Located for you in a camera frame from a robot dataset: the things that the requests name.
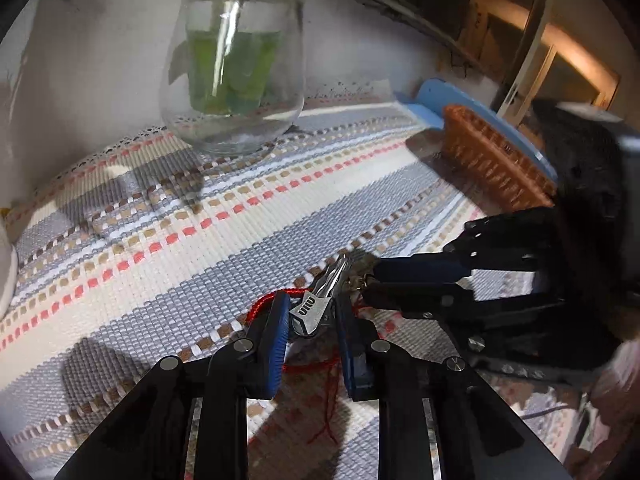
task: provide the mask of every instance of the gray stripe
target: gray stripe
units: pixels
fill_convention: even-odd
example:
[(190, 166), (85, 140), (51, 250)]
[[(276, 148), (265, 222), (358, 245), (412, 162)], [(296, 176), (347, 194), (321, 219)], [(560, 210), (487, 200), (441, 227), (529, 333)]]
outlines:
[(54, 431), (47, 431), (43, 434), (38, 434), (36, 437), (30, 438), (25, 442), (15, 444), (11, 446), (11, 451), (15, 456), (22, 459), (23, 454), (26, 452), (39, 449), (41, 447), (47, 447), (50, 444), (57, 444), (65, 441), (69, 437), (76, 438), (81, 434), (89, 434), (104, 420), (109, 412), (110, 410), (104, 409), (97, 413), (89, 413), (83, 418), (76, 420), (73, 424), (66, 424)]
[[(385, 136), (388, 136), (389, 138), (391, 138), (394, 135), (401, 135), (399, 132), (396, 132), (394, 134), (387, 134), (385, 130), (378, 130), (378, 128), (374, 128), (374, 127), (370, 127), (368, 128), (368, 131), (362, 133), (362, 134), (357, 134), (356, 136), (353, 136), (351, 139), (348, 139), (347, 145), (345, 146), (345, 148), (350, 147), (350, 146), (357, 146), (358, 144), (361, 144), (363, 142), (370, 142), (372, 140), (376, 140), (376, 139), (381, 139), (384, 138)], [(313, 156), (309, 156), (309, 158), (305, 158), (305, 152), (310, 152), (310, 150), (313, 149), (314, 150), (314, 155)], [(330, 153), (332, 151), (335, 151), (335, 142), (322, 142), (320, 145), (318, 146), (314, 146), (313, 148), (308, 148), (306, 150), (301, 150), (300, 152), (298, 152), (298, 156), (300, 156), (300, 164), (303, 164), (304, 162), (308, 161), (310, 158), (316, 158), (316, 156), (320, 156), (321, 154), (325, 154), (325, 153)], [(188, 200), (188, 194), (190, 193), (191, 195), (195, 194), (197, 195), (199, 200), (204, 200), (206, 198), (208, 198), (209, 196), (213, 196), (216, 194), (219, 194), (220, 192), (224, 192), (225, 190), (232, 188), (232, 187), (236, 187), (236, 186), (240, 186), (242, 184), (244, 184), (247, 180), (253, 180), (254, 178), (259, 178), (260, 176), (263, 176), (264, 174), (267, 173), (271, 173), (272, 171), (276, 171), (277, 169), (279, 169), (280, 167), (284, 167), (289, 165), (289, 162), (286, 161), (286, 159), (288, 159), (291, 156), (291, 153), (284, 153), (283, 155), (280, 155), (274, 159), (270, 159), (268, 162), (269, 164), (274, 164), (274, 163), (278, 163), (278, 162), (282, 162), (282, 164), (280, 166), (276, 166), (276, 168), (273, 167), (269, 167), (269, 168), (265, 168), (264, 170), (261, 170), (260, 166), (266, 166), (266, 163), (259, 163), (256, 164), (252, 170), (257, 170), (259, 173), (258, 175), (253, 174), (251, 177), (247, 176), (245, 179), (242, 179), (239, 182), (235, 182), (233, 184), (229, 184), (228, 186), (225, 186), (225, 182), (228, 180), (230, 174), (226, 174), (224, 176), (221, 176), (217, 179), (212, 179), (210, 180), (207, 185), (203, 188), (202, 187), (202, 183), (201, 182), (195, 182), (192, 181), (192, 184), (189, 184), (187, 186), (173, 186), (172, 189), (175, 191), (176, 197), (178, 199), (183, 199), (183, 201), (180, 204), (177, 204), (175, 206), (172, 206), (171, 209), (169, 209), (168, 211), (164, 212), (162, 214), (162, 216), (166, 216), (168, 214), (171, 214), (171, 212), (173, 212), (174, 210), (178, 210), (180, 208), (184, 208), (185, 205), (187, 203), (190, 203), (191, 200)], [(95, 243), (96, 240), (99, 240), (100, 238), (105, 238), (107, 237), (110, 233), (114, 232), (115, 230), (118, 229), (122, 229), (123, 226), (126, 226), (129, 223), (135, 222), (137, 221), (141, 216), (146, 216), (148, 215), (148, 212), (151, 210), (159, 210), (161, 207), (163, 206), (167, 206), (169, 204), (169, 202), (173, 201), (174, 197), (170, 197), (167, 198), (165, 200), (162, 200), (161, 203), (158, 204), (152, 204), (151, 202), (149, 202), (149, 200), (146, 200), (145, 198), (142, 199), (138, 199), (135, 202), (127, 205), (127, 207), (131, 208), (133, 205), (139, 204), (139, 203), (145, 203), (147, 206), (148, 211), (146, 212), (142, 212), (142, 213), (136, 213), (135, 215), (130, 216), (127, 219), (123, 219), (120, 222), (118, 222), (116, 225), (113, 226), (109, 226), (106, 230), (104, 230), (103, 232), (101, 232), (100, 234), (96, 234), (95, 232), (91, 231), (89, 234), (89, 238), (82, 242), (80, 240), (81, 234), (77, 233), (75, 235), (70, 236), (67, 240), (77, 240), (77, 245), (72, 249), (72, 250), (68, 250), (65, 253), (65, 258), (66, 259), (70, 259), (74, 254), (78, 254), (82, 251), (82, 249), (84, 249), (87, 246), (90, 246), (91, 244)], [(54, 213), (51, 216), (49, 216), (50, 221), (55, 221), (55, 216), (60, 215), (60, 212)], [(150, 225), (151, 223), (153, 223), (156, 219), (150, 219), (147, 222), (145, 222), (143, 224), (143, 226), (147, 226)], [(128, 231), (126, 234), (123, 234), (119, 239), (125, 237), (127, 234), (130, 234), (132, 231)], [(114, 243), (117, 243), (118, 240), (114, 239), (114, 240), (109, 240), (109, 245), (112, 245)], [(50, 250), (50, 252), (55, 252), (56, 248), (52, 248)], [(82, 258), (82, 261), (91, 258), (93, 255), (87, 255), (84, 256)], [(42, 260), (45, 258), (46, 256), (41, 256), (38, 260), (40, 262), (42, 262)], [(66, 274), (69, 270), (71, 270), (72, 268), (74, 268), (76, 265), (78, 264), (78, 262), (73, 261), (73, 262), (69, 262), (69, 264), (66, 267), (63, 267), (59, 270), (59, 272), (56, 274), (56, 276), (54, 278), (52, 278), (52, 281), (57, 279), (58, 277), (60, 277), (63, 274)], [(26, 266), (26, 269), (35, 266), (35, 263), (29, 264), (28, 266)], [(43, 275), (43, 273), (48, 272), (50, 269), (55, 269), (57, 267), (60, 266), (60, 260), (54, 260), (53, 262), (51, 262), (50, 264), (45, 264), (43, 269), (39, 270), (39, 272), (34, 275), (31, 276), (30, 278), (28, 278), (27, 280), (25, 280), (25, 282), (23, 284), (21, 284), (17, 291), (18, 293), (21, 292), (21, 290), (25, 287), (28, 286), (30, 283), (33, 283), (34, 281), (36, 281), (37, 279), (39, 279), (40, 276)], [(14, 306), (12, 306), (10, 308), (10, 311), (13, 310), (14, 308), (16, 308), (17, 305), (15, 304)]]
[(500, 298), (500, 292), (504, 288), (504, 280), (512, 270), (475, 270), (472, 275), (474, 285), (474, 297), (477, 301), (493, 300)]
[(376, 417), (305, 480), (377, 480), (379, 438), (380, 419)]
[[(411, 164), (114, 320), (0, 392), (0, 405), (12, 407), (0, 412), (0, 431), (13, 435), (28, 424), (66, 412), (116, 380), (131, 377), (139, 363), (155, 362), (183, 348), (185, 342), (205, 336), (213, 326), (235, 319), (256, 297), (287, 285), (301, 270), (436, 181), (427, 166)], [(365, 249), (375, 244), (375, 239), (370, 240)], [(109, 352), (116, 354), (117, 365)]]
[[(441, 211), (441, 209), (443, 209), (444, 206), (446, 206), (447, 203), (449, 203), (449, 201), (452, 199), (453, 193), (450, 191), (450, 187), (448, 189), (442, 189), (441, 193), (444, 194), (444, 196), (442, 197), (442, 199), (440, 200), (438, 205), (433, 208), (433, 210), (431, 211), (430, 215), (428, 215), (428, 218), (430, 218), (430, 219), (432, 219), (435, 216), (437, 216), (437, 213), (439, 213)], [(455, 212), (455, 210), (456, 209), (453, 208), (453, 210), (450, 211), (450, 214), (453, 214)], [(444, 218), (440, 219), (439, 222), (437, 222), (436, 224), (434, 224), (431, 227), (429, 233), (425, 236), (424, 233), (422, 232), (422, 230), (426, 227), (425, 224), (428, 224), (429, 222), (424, 222), (424, 219), (423, 219), (419, 224), (414, 225), (408, 231), (406, 231), (406, 234), (401, 238), (400, 242), (396, 242), (391, 247), (389, 247), (382, 254), (382, 257), (383, 258), (391, 258), (391, 257), (394, 257), (394, 256), (399, 256), (399, 254), (402, 252), (402, 250), (404, 250), (404, 247), (407, 246), (414, 239), (417, 239), (418, 241), (420, 241), (420, 244), (418, 244), (417, 247), (416, 247), (416, 249), (419, 249), (423, 245), (427, 244), (429, 240), (431, 240), (431, 237), (433, 236), (433, 234), (447, 220), (448, 220), (448, 217), (446, 217), (446, 216)]]
[[(375, 127), (390, 118), (404, 118), (411, 126), (417, 126), (417, 123), (410, 116), (402, 114), (400, 110), (393, 107), (347, 110), (335, 114), (309, 116), (308, 118), (300, 118), (297, 124), (298, 128), (302, 130), (328, 132), (331, 130), (337, 131), (340, 126), (346, 124), (362, 121), (373, 120), (372, 126)], [(88, 191), (61, 206), (58, 211), (51, 214), (47, 219), (43, 219), (31, 228), (26, 229), (15, 244), (18, 257), (22, 261), (60, 233), (66, 232), (69, 228), (78, 225), (81, 220), (90, 217), (97, 210), (118, 202), (135, 192), (145, 190), (178, 171), (189, 170), (206, 162), (210, 162), (210, 158), (207, 155), (192, 148), (186, 148), (170, 155), (162, 156), (148, 164), (143, 164), (117, 179)]]
[[(380, 121), (377, 125), (375, 125), (375, 124), (374, 125), (367, 124), (366, 125), (367, 126), (367, 131), (366, 132), (364, 132), (362, 134), (356, 134), (356, 136), (353, 136), (351, 139), (345, 139), (345, 140), (348, 141), (348, 146), (352, 146), (352, 145), (355, 146), (355, 145), (361, 144), (362, 142), (367, 142), (367, 141), (379, 139), (379, 138), (385, 137), (385, 135), (388, 135), (389, 137), (393, 136), (394, 134), (386, 134), (384, 128), (388, 127), (388, 124), (385, 125), (385, 123), (386, 123), (386, 121)], [(362, 127), (362, 126), (363, 125), (354, 126), (354, 129)], [(314, 156), (311, 157), (311, 158), (314, 158), (315, 156), (318, 156), (318, 154), (316, 153), (316, 150), (319, 150), (321, 153), (329, 153), (329, 152), (333, 151), (335, 149), (335, 142), (321, 142), (317, 146), (314, 146), (312, 148), (308, 148), (306, 150), (303, 150), (303, 151), (299, 152), (299, 156), (301, 155), (302, 157), (304, 157), (305, 152), (309, 152), (311, 149), (313, 149), (314, 153), (315, 153)], [(278, 156), (278, 157), (276, 157), (274, 159), (270, 159), (268, 161), (268, 163), (269, 164), (273, 164), (274, 162), (275, 163), (282, 162), (283, 165), (287, 165), (288, 162), (285, 159), (289, 158), (290, 155), (291, 155), (290, 153), (284, 153), (283, 155), (280, 155), (280, 156)], [(301, 158), (300, 162), (302, 163), (305, 160), (306, 159)], [(264, 166), (265, 169), (263, 171), (260, 171), (260, 166)], [(273, 168), (267, 168), (266, 167), (266, 163), (258, 163), (258, 164), (256, 164), (254, 166), (253, 169), (254, 170), (258, 170), (260, 173), (258, 175), (251, 176), (251, 179), (256, 178), (257, 176), (261, 176), (261, 175), (266, 174), (266, 173), (270, 173), (271, 171), (274, 171)], [(131, 177), (131, 173), (127, 173), (125, 176), (129, 176), (129, 178), (130, 178)], [(221, 187), (221, 184), (224, 184), (225, 181), (228, 180), (229, 176), (230, 176), (230, 174), (226, 174), (226, 175), (221, 176), (221, 177), (219, 177), (217, 179), (212, 179), (212, 180), (209, 181), (209, 183), (207, 184), (207, 186), (205, 188), (202, 188), (202, 183), (201, 182), (193, 182), (192, 184), (189, 184), (188, 186), (177, 186), (177, 187), (174, 187), (173, 189), (175, 190), (176, 195), (177, 195), (178, 198), (186, 198), (186, 194), (187, 193), (191, 193), (191, 194), (198, 195), (198, 198), (200, 200), (202, 200), (202, 199), (206, 198), (207, 196), (212, 196), (212, 195), (220, 193), (220, 192), (222, 192), (225, 189), (228, 189), (230, 187), (235, 187), (235, 186), (241, 185), (246, 180), (250, 180), (250, 178), (247, 177), (244, 180), (241, 180), (239, 182), (235, 182), (233, 185), (222, 186)], [(114, 184), (115, 182), (116, 182), (116, 180), (112, 180), (108, 184), (111, 185), (111, 184)], [(147, 201), (145, 198), (142, 198), (142, 199), (137, 200), (135, 203), (145, 202), (147, 204), (149, 210), (153, 210), (153, 209), (157, 210), (158, 208), (162, 207), (162, 205), (166, 205), (167, 203), (169, 203), (171, 200), (173, 200), (173, 198), (168, 198), (168, 199), (162, 201), (161, 204), (153, 205), (149, 201)], [(189, 201), (185, 200), (183, 204), (175, 205), (171, 210), (176, 210), (176, 209), (178, 209), (180, 207), (184, 207), (184, 204), (186, 204), (187, 202), (189, 202)], [(104, 231), (100, 235), (97, 235), (94, 232), (90, 232), (89, 239), (84, 241), (84, 242), (81, 242), (79, 240), (80, 236), (81, 236), (80, 233), (77, 233), (77, 234), (69, 237), (69, 240), (71, 240), (71, 239), (78, 240), (78, 244), (72, 250), (67, 251), (65, 257), (66, 258), (70, 258), (73, 254), (79, 253), (80, 251), (82, 251), (83, 248), (85, 248), (88, 245), (94, 243), (99, 237), (105, 237), (105, 236), (108, 235), (108, 233), (110, 233), (110, 232), (112, 232), (112, 231), (114, 231), (116, 229), (122, 228), (123, 224), (126, 225), (127, 223), (134, 222), (140, 216), (146, 215), (146, 214), (147, 214), (146, 212), (135, 214), (132, 217), (121, 221), (117, 225), (110, 226), (106, 231)], [(51, 216), (49, 216), (47, 221), (49, 221), (50, 223), (54, 223), (56, 221), (56, 218), (59, 218), (61, 216), (62, 216), (62, 218), (66, 219), (66, 217), (61, 212), (56, 212), (56, 213), (53, 213)], [(150, 224), (152, 221), (153, 220), (149, 220), (148, 222), (145, 223), (145, 225)], [(110, 243), (113, 244), (113, 243), (116, 243), (116, 241), (117, 240), (112, 240)], [(56, 248), (52, 248), (50, 251), (54, 252), (54, 251), (56, 251)], [(91, 256), (86, 256), (86, 257), (83, 258), (83, 260), (88, 259), (90, 257)], [(41, 256), (39, 258), (40, 261), (42, 261), (43, 259), (44, 259), (44, 256)], [(56, 268), (57, 266), (59, 266), (59, 264), (60, 264), (59, 260), (54, 260), (50, 264), (45, 264), (44, 268), (42, 270), (40, 270), (36, 275), (31, 276), (30, 278), (25, 280), (25, 282), (18, 287), (18, 289), (17, 289), (18, 293), (20, 293), (20, 291), (25, 286), (28, 286), (30, 283), (33, 283), (35, 280), (37, 280), (42, 275), (43, 272), (47, 272), (49, 269)], [(66, 268), (60, 269), (60, 272), (56, 275), (56, 277), (59, 277), (62, 274), (68, 272), (72, 267), (76, 266), (77, 264), (78, 264), (77, 262), (69, 263), (68, 266), (66, 266)], [(27, 266), (26, 268), (32, 267), (34, 265), (35, 265), (35, 263), (32, 263), (29, 266)]]
[[(439, 193), (442, 189), (448, 189), (450, 195), (453, 195), (454, 193), (454, 190), (452, 190), (449, 186), (447, 186), (447, 184), (443, 182), (440, 182), (436, 185), (436, 187), (433, 190), (433, 193)], [(441, 206), (439, 206), (439, 208), (435, 211), (434, 214), (437, 214), (441, 208), (446, 206), (446, 204), (447, 204), (447, 200), (445, 200), (441, 204)], [(420, 206), (424, 206), (424, 202), (416, 206), (415, 210), (417, 210)], [(409, 213), (407, 214), (407, 216), (401, 216), (399, 219), (395, 220), (390, 225), (389, 231), (394, 231), (395, 229), (403, 225), (406, 222), (408, 215)], [(422, 221), (420, 222), (420, 225), (418, 225), (419, 229), (421, 230), (422, 227), (424, 226), (423, 224), (427, 224), (430, 221), (431, 221), (431, 218), (429, 216), (423, 218)], [(365, 245), (365, 249), (370, 249), (373, 246), (375, 246), (377, 243), (379, 243), (380, 238), (385, 238), (388, 235), (389, 231), (385, 230), (379, 233), (377, 237), (373, 238)], [(411, 238), (407, 236), (404, 242), (408, 243), (409, 241), (411, 241)], [(420, 349), (420, 351), (418, 352), (420, 357), (428, 357), (430, 360), (434, 360), (434, 361), (442, 361), (446, 356), (457, 354), (448, 336), (444, 333), (442, 329), (440, 329), (440, 327), (437, 324), (428, 323), (428, 322), (421, 323), (420, 328), (421, 330), (418, 333), (416, 333), (415, 331), (401, 331), (401, 333), (395, 332), (393, 334), (392, 340), (393, 342), (395, 342), (396, 344), (399, 344), (400, 346), (403, 346), (404, 348)], [(82, 342), (82, 344), (89, 346), (89, 349), (84, 349), (83, 351), (84, 354), (96, 355), (96, 354), (103, 353), (103, 349), (101, 349), (93, 341)], [(222, 342), (217, 344), (210, 351), (206, 352), (206, 354), (213, 352), (215, 349), (219, 348), (221, 345), (222, 345)], [(122, 357), (123, 357), (122, 354), (117, 354), (116, 352), (113, 352), (113, 351), (108, 352), (108, 355), (107, 355), (108, 360), (114, 360), (114, 359), (121, 360)], [(131, 377), (133, 373), (136, 373), (136, 372), (133, 371), (129, 373), (128, 376)], [(113, 383), (107, 384), (107, 388), (112, 386), (113, 386)], [(107, 413), (107, 410), (102, 410), (95, 415), (94, 414), (89, 415), (75, 422), (73, 424), (73, 428), (64, 426), (59, 430), (49, 432), (49, 433), (44, 433), (42, 435), (37, 436), (36, 438), (33, 438), (27, 441), (26, 443), (18, 444), (18, 446), (15, 446), (13, 448), (13, 450), (16, 453), (20, 454), (25, 450), (31, 450), (31, 449), (34, 449), (35, 447), (48, 446), (49, 444), (53, 442), (58, 442), (59, 440), (63, 440), (68, 436), (76, 436), (78, 433), (89, 433), (98, 423), (100, 423), (100, 421), (106, 415), (106, 413)]]

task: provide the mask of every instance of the white wall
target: white wall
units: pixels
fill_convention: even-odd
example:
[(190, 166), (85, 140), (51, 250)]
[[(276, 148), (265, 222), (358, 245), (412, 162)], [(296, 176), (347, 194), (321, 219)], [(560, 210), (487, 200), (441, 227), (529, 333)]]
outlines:
[[(12, 167), (0, 166), (0, 206), (160, 121), (158, 88), (179, 0), (71, 1), (38, 5), (14, 113), (0, 124), (2, 148), (12, 153)], [(436, 43), (353, 0), (310, 0), (305, 44), (315, 85), (388, 78), (393, 90), (413, 93), (442, 76)], [(473, 75), (462, 84), (484, 102), (495, 92)], [(20, 175), (19, 185), (8, 186), (7, 171)]]
[(552, 22), (621, 77), (609, 110), (636, 122), (640, 59), (609, 7), (602, 0), (554, 0)]
[(11, 196), (22, 196), (29, 186), (22, 177), (20, 149), (9, 131), (20, 83), (20, 68), (26, 63), (23, 51), (29, 41), (39, 0), (30, 0), (0, 43), (0, 208)]

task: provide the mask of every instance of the red thread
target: red thread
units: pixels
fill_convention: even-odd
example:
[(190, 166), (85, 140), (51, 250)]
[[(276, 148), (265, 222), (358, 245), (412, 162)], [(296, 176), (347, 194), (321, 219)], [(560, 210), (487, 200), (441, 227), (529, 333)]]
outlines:
[[(307, 289), (305, 288), (283, 288), (280, 292), (286, 292), (292, 298), (302, 298), (305, 295), (306, 290)], [(253, 304), (246, 315), (247, 324), (251, 324), (260, 311), (263, 310), (267, 304), (273, 301), (277, 292), (278, 290), (270, 292)], [(282, 365), (282, 371), (286, 374), (310, 374), (320, 372), (322, 370), (326, 370), (326, 383), (324, 386), (324, 424), (322, 425), (322, 428), (320, 428), (320, 430), (307, 441), (307, 444), (311, 444), (326, 431), (331, 440), (334, 441), (334, 444), (336, 446), (340, 446), (330, 424), (335, 413), (335, 404), (338, 398), (338, 386), (340, 384), (340, 355), (338, 354), (338, 349), (334, 348), (331, 357), (324, 361), (303, 365)]]

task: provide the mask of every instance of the wooden frame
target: wooden frame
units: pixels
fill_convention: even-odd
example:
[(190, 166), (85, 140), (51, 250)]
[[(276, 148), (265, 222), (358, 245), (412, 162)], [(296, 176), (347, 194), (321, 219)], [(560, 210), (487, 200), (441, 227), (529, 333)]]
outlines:
[(545, 80), (546, 74), (548, 74), (549, 69), (551, 68), (551, 64), (554, 62), (554, 58), (556, 57), (556, 52), (558, 52), (556, 50), (556, 47), (552, 45), (549, 48), (549, 51), (546, 53), (545, 60), (542, 62), (542, 66), (540, 67), (540, 70), (536, 74), (536, 78), (534, 79), (531, 85), (531, 88), (527, 92), (527, 95), (524, 97), (524, 100), (522, 101), (520, 108), (516, 111), (516, 113), (513, 116), (513, 121), (511, 121), (513, 124), (520, 124), (520, 122), (522, 121), (522, 118), (527, 113), (527, 110), (531, 106), (531, 102), (533, 101), (533, 98), (538, 93), (538, 90), (540, 90), (540, 87), (542, 86), (542, 83)]
[[(529, 11), (509, 0), (470, 0), (465, 28), (459, 38), (459, 42), (466, 51), (472, 54), (478, 53), (479, 55), (484, 36), (488, 30), (489, 15), (496, 16), (520, 30), (524, 30), (527, 25)], [(566, 62), (572, 65), (599, 91), (598, 97), (593, 101), (593, 105), (604, 109), (609, 107), (620, 82), (618, 74), (604, 66), (560, 27), (547, 23), (542, 32), (541, 42), (555, 49), (554, 56), (557, 54), (562, 56)], [(546, 76), (546, 72), (540, 78), (538, 89), (544, 80), (544, 76)]]

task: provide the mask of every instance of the water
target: water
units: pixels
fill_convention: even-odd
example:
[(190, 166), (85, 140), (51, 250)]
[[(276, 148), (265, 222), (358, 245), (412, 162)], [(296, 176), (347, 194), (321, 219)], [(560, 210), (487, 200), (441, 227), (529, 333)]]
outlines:
[(279, 32), (236, 32), (227, 48), (218, 30), (189, 31), (191, 107), (217, 116), (258, 109), (279, 39)]

